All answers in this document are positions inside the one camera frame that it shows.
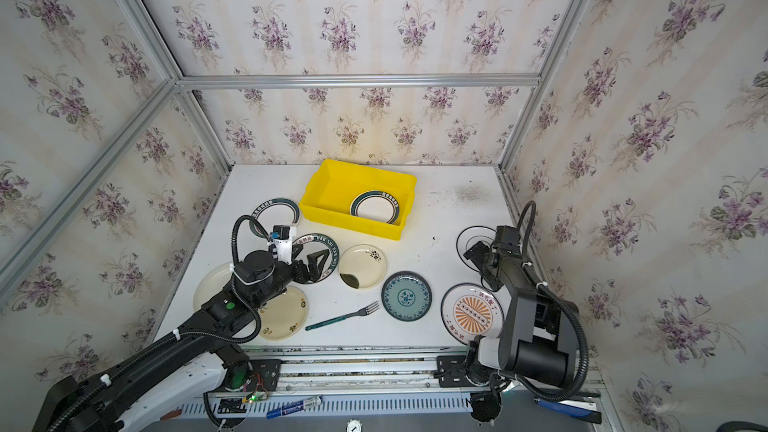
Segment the orange sunburst plate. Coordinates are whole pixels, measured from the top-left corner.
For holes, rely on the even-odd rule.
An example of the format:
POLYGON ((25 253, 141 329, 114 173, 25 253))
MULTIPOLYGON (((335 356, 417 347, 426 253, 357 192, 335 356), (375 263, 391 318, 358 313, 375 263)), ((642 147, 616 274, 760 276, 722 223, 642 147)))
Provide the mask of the orange sunburst plate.
POLYGON ((477 336, 498 338, 504 326, 501 302, 472 283, 450 288, 442 298, 440 315, 446 331, 464 345, 477 336))

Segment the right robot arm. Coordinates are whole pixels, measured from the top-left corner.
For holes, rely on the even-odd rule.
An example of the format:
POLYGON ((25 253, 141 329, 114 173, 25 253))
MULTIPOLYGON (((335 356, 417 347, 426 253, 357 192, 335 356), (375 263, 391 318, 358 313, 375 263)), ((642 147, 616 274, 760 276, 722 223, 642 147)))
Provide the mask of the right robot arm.
POLYGON ((536 212, 528 201, 516 225, 497 227, 488 245, 476 241, 462 253, 493 292, 510 296, 501 331, 474 335, 464 370, 475 384, 515 380, 539 399, 561 402, 581 391, 589 347, 578 307, 553 292, 530 260, 536 212))

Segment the white plate black outline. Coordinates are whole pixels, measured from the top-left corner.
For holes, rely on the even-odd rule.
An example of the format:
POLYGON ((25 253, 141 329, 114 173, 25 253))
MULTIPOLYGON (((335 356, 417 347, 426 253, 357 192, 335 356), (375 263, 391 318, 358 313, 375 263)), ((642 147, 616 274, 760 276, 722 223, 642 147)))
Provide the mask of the white plate black outline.
POLYGON ((482 225, 472 225, 463 229, 455 240, 455 250, 462 261, 470 270, 478 272, 478 267, 464 254, 476 243, 481 242, 490 247, 495 238, 496 230, 482 225))

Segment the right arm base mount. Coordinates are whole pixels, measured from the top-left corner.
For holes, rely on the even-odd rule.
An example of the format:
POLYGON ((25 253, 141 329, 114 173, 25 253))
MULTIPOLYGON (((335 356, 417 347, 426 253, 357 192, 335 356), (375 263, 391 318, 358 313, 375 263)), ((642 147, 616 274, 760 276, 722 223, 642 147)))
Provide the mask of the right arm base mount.
POLYGON ((512 380, 498 371, 475 364, 469 357, 438 356, 437 370, 433 374, 441 388, 474 386, 481 391, 469 396, 470 415, 480 423, 493 423, 502 411, 502 393, 512 380))

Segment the green-rimmed plate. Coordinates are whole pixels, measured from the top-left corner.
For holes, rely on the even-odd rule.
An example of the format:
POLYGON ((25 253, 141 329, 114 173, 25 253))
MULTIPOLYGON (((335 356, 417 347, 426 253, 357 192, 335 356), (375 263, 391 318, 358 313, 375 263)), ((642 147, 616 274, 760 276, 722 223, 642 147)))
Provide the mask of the green-rimmed plate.
POLYGON ((262 202, 252 211, 251 216, 268 233, 271 233, 275 226, 297 226, 301 221, 298 204, 282 197, 262 202))

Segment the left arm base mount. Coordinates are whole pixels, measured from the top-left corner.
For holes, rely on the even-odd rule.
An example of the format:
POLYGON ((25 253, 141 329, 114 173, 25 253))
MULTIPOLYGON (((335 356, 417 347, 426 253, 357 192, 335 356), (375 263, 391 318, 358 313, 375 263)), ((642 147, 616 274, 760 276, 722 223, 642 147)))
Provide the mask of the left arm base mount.
POLYGON ((225 370, 221 385, 203 393, 207 418, 218 431, 233 431, 245 421, 251 405, 264 402, 277 390, 282 361, 251 360, 225 370))

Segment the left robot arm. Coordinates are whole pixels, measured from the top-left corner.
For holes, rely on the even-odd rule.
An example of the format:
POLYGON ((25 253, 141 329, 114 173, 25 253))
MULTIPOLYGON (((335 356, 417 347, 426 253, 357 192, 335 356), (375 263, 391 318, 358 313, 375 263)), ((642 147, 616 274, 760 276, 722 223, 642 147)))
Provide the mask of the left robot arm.
POLYGON ((299 257, 303 247, 292 226, 268 232, 242 215, 231 233, 230 277, 185 322, 117 365, 79 381, 68 375, 53 385, 33 425, 36 431, 128 431, 152 420, 160 395, 185 366, 214 356, 216 379, 241 388, 250 373, 242 346, 261 332, 260 310, 290 283, 313 283, 325 252, 299 257))

